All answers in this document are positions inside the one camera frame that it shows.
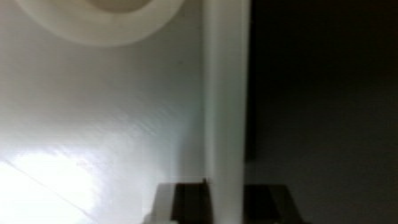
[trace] dark background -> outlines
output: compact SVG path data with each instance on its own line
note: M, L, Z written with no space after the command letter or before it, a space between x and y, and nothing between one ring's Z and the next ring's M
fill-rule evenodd
M313 224L398 223L398 1L253 0L247 183Z

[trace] white panel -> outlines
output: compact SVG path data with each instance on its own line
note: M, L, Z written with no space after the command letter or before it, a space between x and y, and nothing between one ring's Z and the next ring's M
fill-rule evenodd
M242 223L249 0L206 0L206 175L215 224Z
M103 49L0 1L0 223L142 224L158 183L201 181L201 19L189 0L151 38Z

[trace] white wall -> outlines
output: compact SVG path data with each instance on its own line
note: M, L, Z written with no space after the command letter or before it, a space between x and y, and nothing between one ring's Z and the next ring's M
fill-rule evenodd
M157 184L203 178L201 49L201 1L148 40L109 49L59 39L0 1L0 164L84 223L141 223ZM93 177L93 209L46 178L59 158Z

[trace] circular light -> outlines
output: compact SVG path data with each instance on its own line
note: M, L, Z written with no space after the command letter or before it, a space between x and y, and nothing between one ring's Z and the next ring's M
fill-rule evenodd
M73 42L121 46L165 26L185 0L16 0L41 26Z

